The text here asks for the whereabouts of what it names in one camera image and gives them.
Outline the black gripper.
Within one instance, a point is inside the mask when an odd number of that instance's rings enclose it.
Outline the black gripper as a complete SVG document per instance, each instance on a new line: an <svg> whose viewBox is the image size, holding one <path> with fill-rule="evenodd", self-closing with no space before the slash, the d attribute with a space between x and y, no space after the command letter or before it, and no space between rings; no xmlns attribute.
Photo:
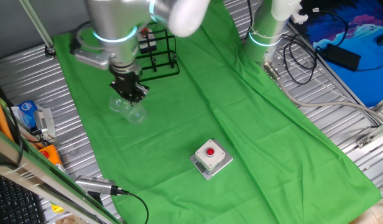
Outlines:
<svg viewBox="0 0 383 224"><path fill-rule="evenodd" d="M124 100L139 103L149 92L149 87L139 83L142 67L138 63L128 66L112 64L109 71L114 76L110 87Z"/></svg>

